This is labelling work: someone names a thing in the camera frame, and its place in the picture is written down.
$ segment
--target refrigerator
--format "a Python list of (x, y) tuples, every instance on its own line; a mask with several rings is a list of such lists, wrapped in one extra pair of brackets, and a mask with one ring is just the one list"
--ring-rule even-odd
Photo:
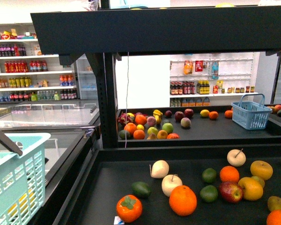
[(96, 78), (85, 54), (75, 63), (80, 99), (98, 100)]

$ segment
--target pear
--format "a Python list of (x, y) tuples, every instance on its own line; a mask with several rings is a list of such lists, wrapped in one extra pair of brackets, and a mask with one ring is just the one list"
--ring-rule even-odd
[(153, 139), (157, 139), (156, 135), (154, 133), (149, 134), (147, 140), (153, 140)]
[(168, 175), (170, 170), (169, 164), (164, 161), (164, 160), (158, 160), (156, 161), (152, 168), (150, 165), (150, 172), (151, 172), (151, 177), (153, 178), (164, 178), (166, 175)]
[(270, 211), (281, 210), (281, 198), (271, 196), (267, 200), (267, 207)]

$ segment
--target snack bag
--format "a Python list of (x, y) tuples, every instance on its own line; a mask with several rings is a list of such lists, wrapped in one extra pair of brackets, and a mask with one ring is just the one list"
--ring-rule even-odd
[(191, 60), (184, 61), (184, 74), (185, 75), (192, 74), (192, 61)]

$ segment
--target shopping basket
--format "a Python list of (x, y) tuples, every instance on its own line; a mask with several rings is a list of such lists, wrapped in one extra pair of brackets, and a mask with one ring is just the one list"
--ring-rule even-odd
[[(246, 101), (246, 96), (261, 95), (260, 103)], [(263, 94), (245, 94), (241, 97), (240, 102), (233, 102), (232, 120), (247, 130), (257, 130), (266, 128), (266, 123), (272, 109), (264, 106), (265, 96)]]
[(22, 145), (23, 155), (0, 151), (0, 225), (25, 225), (44, 204), (44, 142), (51, 135), (6, 136)]

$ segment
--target fruit stem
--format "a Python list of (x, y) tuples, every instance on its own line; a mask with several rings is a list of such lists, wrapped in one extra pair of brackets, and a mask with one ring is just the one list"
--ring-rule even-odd
[(236, 158), (237, 156), (238, 156), (238, 154), (240, 153), (240, 152), (242, 152), (244, 149), (241, 149), (241, 150), (239, 150), (239, 152), (234, 156), (234, 158)]
[(172, 176), (172, 180), (171, 180), (171, 181), (173, 181), (174, 176), (178, 176), (178, 175), (177, 175), (177, 174), (173, 174), (173, 176)]

